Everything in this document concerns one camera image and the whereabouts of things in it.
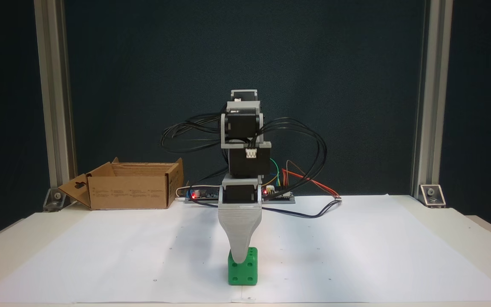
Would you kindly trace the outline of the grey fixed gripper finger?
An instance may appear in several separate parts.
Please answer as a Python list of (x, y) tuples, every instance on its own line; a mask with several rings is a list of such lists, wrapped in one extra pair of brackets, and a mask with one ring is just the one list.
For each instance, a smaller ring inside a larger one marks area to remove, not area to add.
[(243, 263), (251, 237), (262, 220), (261, 206), (219, 206), (218, 219), (228, 237), (234, 262)]

